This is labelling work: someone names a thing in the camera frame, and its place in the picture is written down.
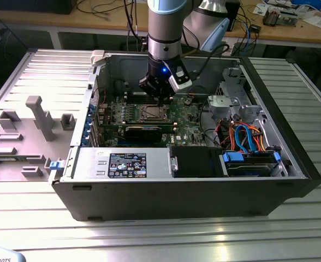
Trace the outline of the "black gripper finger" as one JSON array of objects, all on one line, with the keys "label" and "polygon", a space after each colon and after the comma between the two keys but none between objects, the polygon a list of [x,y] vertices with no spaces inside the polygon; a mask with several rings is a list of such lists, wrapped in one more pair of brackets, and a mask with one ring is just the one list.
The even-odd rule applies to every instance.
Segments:
[{"label": "black gripper finger", "polygon": [[139,87],[151,98],[153,98],[157,105],[163,105],[162,98],[159,96],[159,92],[156,87],[152,86],[151,81],[145,76],[144,78],[139,80]]},{"label": "black gripper finger", "polygon": [[174,90],[170,88],[168,91],[165,91],[163,96],[163,104],[170,104],[173,101]]}]

